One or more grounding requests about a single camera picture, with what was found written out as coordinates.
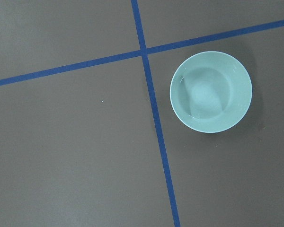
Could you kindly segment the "mint green ceramic bowl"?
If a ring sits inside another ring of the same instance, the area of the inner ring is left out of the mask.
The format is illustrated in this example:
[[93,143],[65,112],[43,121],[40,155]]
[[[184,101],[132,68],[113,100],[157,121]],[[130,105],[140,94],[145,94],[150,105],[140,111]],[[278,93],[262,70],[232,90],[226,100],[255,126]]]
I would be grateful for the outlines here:
[[203,133],[230,129],[246,115],[252,100],[247,69],[233,56],[206,51],[197,53],[176,69],[169,98],[177,118]]

